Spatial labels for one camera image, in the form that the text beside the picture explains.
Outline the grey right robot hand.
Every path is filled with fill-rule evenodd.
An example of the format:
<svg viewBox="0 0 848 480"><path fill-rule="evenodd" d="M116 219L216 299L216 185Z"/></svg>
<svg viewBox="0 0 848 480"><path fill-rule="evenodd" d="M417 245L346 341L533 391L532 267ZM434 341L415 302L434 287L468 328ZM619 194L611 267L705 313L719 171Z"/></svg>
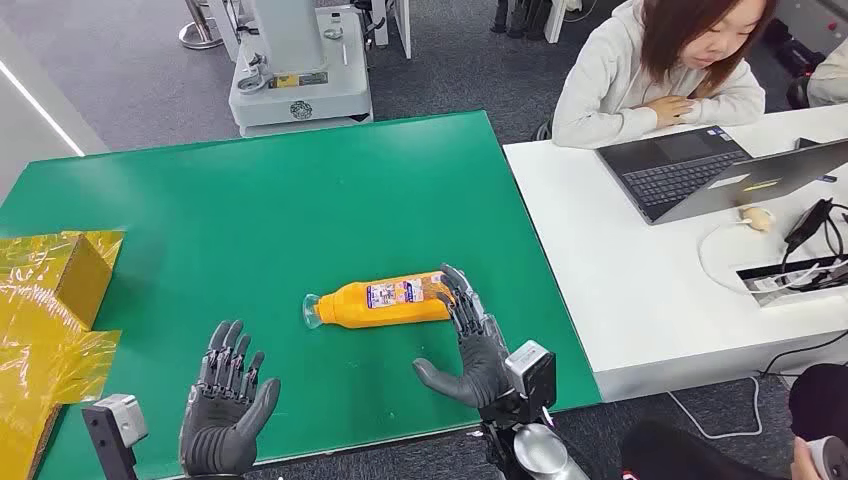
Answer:
<svg viewBox="0 0 848 480"><path fill-rule="evenodd" d="M496 318L485 309L464 272L447 263L440 265L440 271L440 281L448 292L437 298L456 331L462 373L443 372L425 358L415 359L412 368L431 390L481 409L511 388L504 364L508 351Z"/></svg>

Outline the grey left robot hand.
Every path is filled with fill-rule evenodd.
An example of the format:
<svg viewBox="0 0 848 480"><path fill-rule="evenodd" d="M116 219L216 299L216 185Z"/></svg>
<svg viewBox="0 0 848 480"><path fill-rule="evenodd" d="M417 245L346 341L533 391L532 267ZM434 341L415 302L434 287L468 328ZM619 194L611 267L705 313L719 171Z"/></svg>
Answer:
<svg viewBox="0 0 848 480"><path fill-rule="evenodd" d="M265 354L247 355L251 337L243 328L240 320L223 321L215 328L201 356L197 380L190 386L182 438L204 428L255 438L274 412L281 381L259 381Z"/></svg>

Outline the person's hand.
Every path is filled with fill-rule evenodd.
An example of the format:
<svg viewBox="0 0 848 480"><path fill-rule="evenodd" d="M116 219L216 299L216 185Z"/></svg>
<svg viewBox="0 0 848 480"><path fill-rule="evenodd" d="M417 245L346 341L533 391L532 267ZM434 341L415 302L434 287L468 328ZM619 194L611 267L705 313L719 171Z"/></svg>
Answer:
<svg viewBox="0 0 848 480"><path fill-rule="evenodd" d="M665 96L645 104L656 115L656 128L666 128L685 123L695 101L682 96Z"/></svg>

